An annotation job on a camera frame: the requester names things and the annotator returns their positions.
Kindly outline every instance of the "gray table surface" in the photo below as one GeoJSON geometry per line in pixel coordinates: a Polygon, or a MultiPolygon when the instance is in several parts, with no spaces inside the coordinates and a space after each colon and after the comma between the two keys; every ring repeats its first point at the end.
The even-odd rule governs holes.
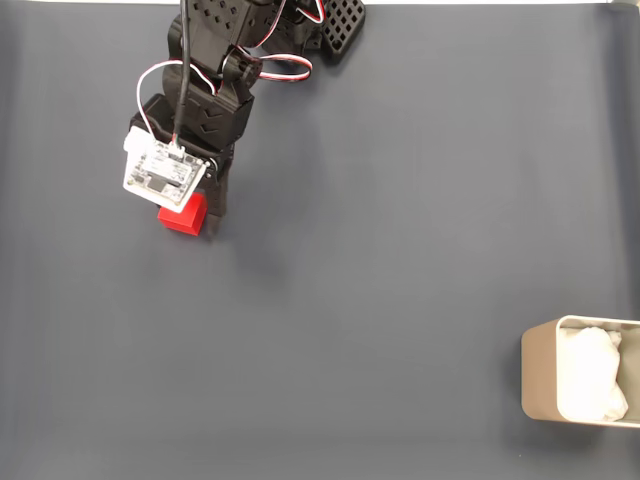
{"type": "Polygon", "coordinates": [[[0,6],[0,478],[637,479],[519,395],[527,328],[640,318],[637,11],[369,8],[255,88],[213,242],[121,187],[175,14],[0,6]]]}

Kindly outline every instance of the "white wire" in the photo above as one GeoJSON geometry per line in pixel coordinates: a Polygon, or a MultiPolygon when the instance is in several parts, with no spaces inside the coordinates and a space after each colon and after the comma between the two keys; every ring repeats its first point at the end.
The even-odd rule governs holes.
{"type": "Polygon", "coordinates": [[[296,74],[281,74],[281,73],[268,73],[261,72],[260,78],[264,80],[276,80],[279,82],[299,82],[300,80],[306,80],[311,75],[311,71],[313,70],[313,64],[304,57],[299,55],[293,55],[291,53],[276,53],[274,55],[265,55],[264,57],[260,57],[261,60],[282,60],[285,62],[293,62],[299,65],[304,65],[309,70],[304,73],[296,73],[296,74]]]}
{"type": "MultiPolygon", "coordinates": [[[[144,113],[144,109],[142,108],[142,101],[140,100],[140,86],[142,85],[142,81],[145,79],[147,75],[149,75],[154,70],[157,70],[160,67],[166,67],[167,65],[182,65],[182,60],[167,60],[166,62],[156,63],[152,67],[148,68],[142,75],[140,75],[140,78],[138,79],[138,86],[136,87],[136,100],[138,102],[138,110],[140,111],[140,115],[142,115],[142,120],[144,120],[144,124],[147,126],[147,130],[149,130],[149,133],[153,136],[153,138],[155,138],[155,135],[153,135],[151,124],[149,123],[147,114],[144,113]]],[[[200,69],[196,67],[194,64],[191,63],[189,64],[189,66],[193,68],[196,71],[196,73],[200,75],[200,78],[202,78],[202,80],[204,80],[204,82],[209,86],[209,88],[211,89],[211,94],[217,95],[216,87],[213,85],[213,83],[211,83],[211,80],[205,77],[204,73],[202,73],[200,69]]]]}
{"type": "Polygon", "coordinates": [[[309,20],[311,20],[313,23],[317,23],[319,25],[319,24],[323,23],[325,18],[326,18],[326,14],[324,12],[324,5],[322,4],[322,0],[316,0],[316,7],[318,8],[318,16],[317,17],[315,17],[314,15],[310,14],[306,10],[302,10],[300,7],[296,8],[296,10],[299,11],[301,14],[303,14],[305,17],[307,17],[309,20]]]}

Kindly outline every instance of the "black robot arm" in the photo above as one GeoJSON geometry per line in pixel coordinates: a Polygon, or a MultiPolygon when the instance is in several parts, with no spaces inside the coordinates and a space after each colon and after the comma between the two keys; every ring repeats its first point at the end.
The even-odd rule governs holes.
{"type": "MultiPolygon", "coordinates": [[[[188,12],[188,22],[182,22],[182,16],[172,22],[168,34],[169,57],[177,60],[188,54],[189,65],[184,62],[166,65],[162,81],[164,95],[154,95],[132,118],[132,131],[137,127],[146,132],[143,114],[146,115],[150,133],[162,152],[158,154],[156,148],[155,153],[146,152],[137,157],[139,168],[133,174],[131,168],[127,168],[125,188],[133,185],[152,194],[156,188],[156,193],[163,194],[184,187],[182,193],[190,195],[189,189],[180,184],[182,177],[173,178],[159,167],[146,167],[147,157],[160,155],[163,159],[169,158],[168,161],[183,162],[182,166],[174,165],[174,172],[184,165],[191,168],[196,165],[194,162],[202,163],[204,173],[197,181],[196,191],[206,198],[208,223],[215,228],[226,213],[234,145],[245,131],[254,101],[251,87],[260,78],[285,81],[307,78],[311,63],[299,56],[308,50],[319,50],[327,60],[339,61],[364,23],[365,8],[360,0],[329,0],[326,4],[321,3],[324,0],[181,1],[185,2],[181,7],[182,12],[188,12]],[[185,23],[190,52],[182,48],[185,23]],[[264,57],[248,52],[256,47],[270,54],[285,54],[276,55],[275,59],[293,60],[309,70],[293,75],[265,73],[264,57]],[[184,78],[188,80],[186,88],[184,78]]],[[[141,196],[152,201],[155,198],[141,196]]],[[[182,230],[176,225],[168,226],[182,230]]]]}

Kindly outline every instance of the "black cable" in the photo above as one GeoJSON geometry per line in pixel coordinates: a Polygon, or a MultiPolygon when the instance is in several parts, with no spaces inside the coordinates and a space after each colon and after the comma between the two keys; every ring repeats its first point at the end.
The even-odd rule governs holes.
{"type": "Polygon", "coordinates": [[[189,5],[187,2],[188,0],[180,0],[180,23],[182,24],[182,83],[180,84],[180,96],[178,97],[176,118],[173,125],[174,139],[177,139],[182,129],[191,76],[191,41],[189,38],[189,5]]]}

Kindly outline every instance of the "black grid part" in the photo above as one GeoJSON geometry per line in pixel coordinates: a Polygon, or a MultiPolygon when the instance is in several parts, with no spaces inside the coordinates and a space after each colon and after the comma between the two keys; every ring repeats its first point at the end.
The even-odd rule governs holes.
{"type": "Polygon", "coordinates": [[[326,12],[323,48],[329,58],[339,60],[362,28],[365,8],[360,0],[330,0],[326,12]]]}

